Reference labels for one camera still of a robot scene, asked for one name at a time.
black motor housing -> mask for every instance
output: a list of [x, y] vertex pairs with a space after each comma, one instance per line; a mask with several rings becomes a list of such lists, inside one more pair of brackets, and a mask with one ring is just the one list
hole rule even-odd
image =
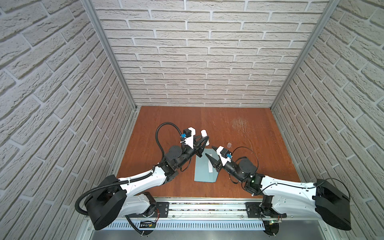
[[312, 197], [316, 212], [328, 225], [345, 231], [351, 230], [349, 197], [323, 179], [317, 179], [317, 185], [320, 186], [316, 188], [316, 196]]
[[[99, 186], [118, 181], [115, 175], [110, 175]], [[117, 185], [95, 191], [85, 199], [84, 205], [87, 208], [95, 230], [105, 228], [116, 219], [127, 198], [126, 193], [126, 190]]]

brick wall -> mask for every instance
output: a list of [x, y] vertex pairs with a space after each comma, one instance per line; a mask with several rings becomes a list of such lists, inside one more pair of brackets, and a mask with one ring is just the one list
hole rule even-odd
[[384, 237], [383, 7], [342, 0], [273, 110], [303, 180], [348, 186], [352, 231], [342, 238]]
[[269, 107], [327, 1], [93, 3], [138, 105]]
[[0, 239], [73, 239], [131, 113], [81, 2], [0, 1]]

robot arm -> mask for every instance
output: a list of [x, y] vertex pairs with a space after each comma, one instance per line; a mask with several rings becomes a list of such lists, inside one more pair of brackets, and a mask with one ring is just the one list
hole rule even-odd
[[302, 214], [323, 219], [338, 229], [351, 229], [349, 197], [326, 180], [302, 183], [275, 179], [256, 173], [257, 167], [246, 157], [236, 163], [229, 150], [222, 146], [212, 148], [220, 159], [206, 156], [217, 172], [224, 169], [244, 183], [244, 190], [252, 196], [263, 195], [263, 202], [256, 209], [260, 216], [284, 218], [287, 213]]
[[[179, 131], [173, 123], [163, 123], [156, 131], [156, 140], [158, 130], [166, 124], [173, 125]], [[186, 169], [182, 170], [183, 165], [190, 162], [195, 154], [201, 157], [205, 146], [209, 144], [206, 131], [202, 130], [201, 133], [202, 135], [195, 136], [194, 128], [185, 129], [180, 136], [182, 146], [172, 146], [157, 166], [131, 177], [119, 179], [114, 175], [106, 177], [98, 187], [85, 192], [77, 199], [75, 209], [83, 215], [89, 215], [96, 230], [105, 228], [117, 216], [129, 214], [151, 216], [155, 211], [156, 201], [148, 192], [139, 193], [172, 181], [179, 174], [179, 169], [180, 171]], [[87, 211], [84, 211], [79, 204], [86, 196], [88, 197], [84, 205]]]

black cable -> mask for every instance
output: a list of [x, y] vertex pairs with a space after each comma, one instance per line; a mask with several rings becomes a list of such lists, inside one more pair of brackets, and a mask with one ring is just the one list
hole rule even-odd
[[[164, 149], [163, 149], [163, 147], [161, 146], [161, 144], [160, 144], [159, 139], [158, 139], [157, 136], [158, 136], [158, 134], [159, 134], [159, 130], [160, 130], [160, 128], [161, 128], [162, 126], [164, 126], [164, 125], [171, 125], [171, 126], [174, 126], [174, 128], [176, 128], [176, 130], [179, 132], [181, 141], [184, 141], [184, 139], [181, 137], [181, 131], [180, 131], [180, 129], [179, 129], [174, 123], [172, 123], [172, 122], [163, 122], [162, 124], [160, 124], [160, 126], [157, 127], [157, 129], [156, 129], [156, 133], [155, 133], [155, 140], [156, 140], [156, 143], [157, 143], [157, 145], [159, 146], [160, 151], [161, 151], [161, 160], [160, 160], [160, 161], [162, 161], [163, 158], [164, 158]], [[184, 146], [183, 143], [181, 144], [181, 149], [182, 149], [182, 151], [184, 152], [184, 150], [185, 150], [185, 146]]]
[[151, 232], [153, 232], [153, 230], [152, 231], [150, 231], [150, 232], [146, 232], [146, 231], [140, 231], [134, 224], [133, 224], [133, 222], [131, 221], [131, 219], [128, 217], [128, 215], [125, 215], [125, 218], [128, 220], [128, 222], [129, 222], [129, 224], [133, 227], [133, 229], [136, 231], [136, 232], [138, 232], [141, 236], [147, 236], [147, 235], [149, 235]]
[[286, 186], [289, 186], [289, 187], [300, 188], [300, 189], [313, 189], [313, 188], [316, 188], [316, 187], [319, 187], [319, 186], [323, 185], [323, 184], [324, 184], [327, 180], [329, 180], [329, 179], [333, 179], [333, 180], [336, 180], [336, 181], [341, 182], [341, 184], [343, 184], [343, 186], [345, 187], [345, 189], [346, 189], [347, 192], [348, 192], [348, 198], [349, 198], [349, 199], [351, 198], [351, 194], [349, 193], [349, 190], [348, 190], [347, 186], [345, 186], [345, 184], [344, 184], [342, 181], [340, 181], [339, 179], [336, 179], [336, 178], [333, 178], [333, 177], [329, 177], [329, 178], [325, 179], [324, 181], [322, 181], [320, 184], [318, 184], [318, 185], [316, 185], [316, 186], [313, 186], [313, 187], [298, 187], [298, 186], [292, 186], [292, 185], [289, 185], [289, 184], [279, 183], [279, 182], [278, 182], [278, 183], [272, 183], [272, 184], [266, 186], [263, 190], [261, 190], [260, 192], [258, 192], [258, 193], [255, 194], [255, 195], [259, 195], [259, 194], [262, 193], [265, 189], [269, 188], [269, 187], [272, 186], [272, 185], [277, 185], [277, 184], [280, 184], [280, 185], [286, 185]]
[[88, 212], [81, 209], [80, 207], [80, 202], [83, 198], [85, 198], [86, 196], [90, 195], [91, 193], [95, 192], [95, 191], [98, 191], [98, 190], [101, 190], [101, 189], [104, 189], [104, 188], [109, 188], [109, 187], [113, 187], [113, 186], [117, 186], [117, 185], [123, 185], [123, 184], [129, 184], [131, 182], [137, 182], [137, 181], [141, 181], [143, 179], [146, 179], [147, 177], [150, 177], [151, 175], [153, 174], [153, 172], [150, 172], [148, 173], [147, 175], [145, 176], [142, 176], [142, 177], [138, 177], [138, 178], [135, 178], [135, 179], [129, 179], [129, 180], [125, 180], [125, 181], [119, 181], [119, 182], [113, 182], [113, 183], [109, 183], [109, 184], [106, 184], [106, 185], [102, 185], [102, 186], [97, 186], [95, 188], [92, 188], [91, 190], [88, 190], [86, 191], [85, 193], [83, 193], [75, 202], [74, 204], [74, 208], [75, 210], [79, 213], [79, 214], [83, 214], [83, 215], [88, 215]]
[[189, 159], [189, 163], [188, 163], [188, 166], [186, 167], [186, 168], [184, 168], [184, 170], [181, 170], [181, 168], [180, 168], [180, 172], [184, 172], [185, 170], [187, 170], [187, 168], [189, 167], [189, 165], [191, 164], [191, 160], [192, 160], [192, 158], [190, 158]]
[[252, 149], [250, 149], [250, 148], [248, 148], [248, 147], [237, 147], [237, 148], [235, 148], [235, 150], [232, 152], [232, 156], [233, 156], [233, 154], [235, 153], [235, 151], [238, 149], [238, 148], [246, 148], [246, 149], [248, 149], [248, 150], [250, 150], [254, 155], [255, 155], [255, 157], [256, 157], [256, 161], [257, 161], [257, 167], [256, 167], [256, 171], [259, 169], [259, 159], [257, 158], [257, 155], [256, 155], [256, 153], [254, 152], [254, 151], [252, 151]]

wooden table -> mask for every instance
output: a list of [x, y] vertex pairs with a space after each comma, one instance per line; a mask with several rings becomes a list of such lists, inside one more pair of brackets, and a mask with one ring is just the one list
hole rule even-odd
[[[288, 155], [283, 138], [272, 112], [268, 108], [192, 108], [143, 106], [138, 115], [131, 139], [121, 163], [118, 177], [129, 177], [152, 168], [161, 160], [161, 151], [155, 141], [155, 131], [163, 122], [173, 122], [181, 132], [193, 127], [196, 134], [205, 129], [210, 145], [231, 143], [232, 152], [238, 146], [251, 148], [258, 156], [258, 173], [283, 180], [300, 181]], [[159, 131], [159, 141], [168, 152], [179, 145], [180, 136], [170, 125]], [[256, 165], [248, 149], [237, 149], [233, 158], [247, 156]], [[250, 198], [240, 184], [233, 184], [228, 173], [220, 171], [215, 183], [195, 182], [195, 157], [189, 168], [171, 182], [149, 189], [154, 197], [228, 197]]]

